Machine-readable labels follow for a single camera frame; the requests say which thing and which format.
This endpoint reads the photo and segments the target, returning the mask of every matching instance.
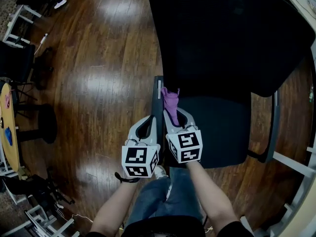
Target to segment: shoe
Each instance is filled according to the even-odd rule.
[[[166,171],[164,170],[164,168],[160,165],[157,165],[156,168],[154,169],[154,174],[156,176],[156,179],[162,178],[167,176]]]
[[[67,0],[62,0],[61,2],[58,2],[58,3],[55,5],[54,9],[58,9],[60,6],[64,5],[66,2],[67,2]]]

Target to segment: purple cloth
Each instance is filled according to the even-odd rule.
[[[177,107],[179,102],[179,91],[178,93],[167,90],[166,87],[161,89],[163,95],[163,106],[169,112],[171,119],[175,125],[180,125],[177,117]]]

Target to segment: blue object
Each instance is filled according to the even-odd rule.
[[[172,189],[168,200],[166,195],[170,184]],[[152,180],[143,187],[129,216],[128,225],[152,217],[184,215],[199,219],[202,215],[189,171],[185,168],[170,168],[170,178]]]
[[[12,143],[12,133],[11,133],[11,130],[9,127],[4,130],[4,134],[5,134],[6,139],[10,143],[10,146],[12,146],[12,144],[13,144]]]

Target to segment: black shirt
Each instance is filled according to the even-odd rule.
[[[205,230],[201,222],[191,216],[163,216],[144,219],[126,227],[122,237],[154,237],[165,234],[168,237],[204,237]],[[253,235],[236,221],[225,226],[217,237],[253,237]],[[86,237],[105,237],[99,233],[88,233]]]

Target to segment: wooden floor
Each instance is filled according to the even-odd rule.
[[[33,89],[38,103],[51,104],[58,121],[54,144],[43,140],[21,144],[25,165],[32,174],[46,177],[53,166],[58,180],[74,198],[65,217],[80,214],[91,219],[116,190],[121,171],[121,146],[129,128],[150,114],[154,76],[162,75],[161,55],[148,0],[68,0],[49,18],[36,20],[29,39],[37,46],[49,32],[55,68],[48,88]],[[313,107],[309,59],[291,74],[280,89],[281,124],[276,151],[304,163],[308,157]],[[263,152],[267,145],[271,99],[252,96],[249,148]],[[17,117],[21,130],[36,127],[35,117]],[[270,224],[284,213],[302,176],[272,161],[248,158],[244,164],[208,170],[229,196],[238,216],[246,215],[253,229]],[[75,217],[81,233],[86,219]]]

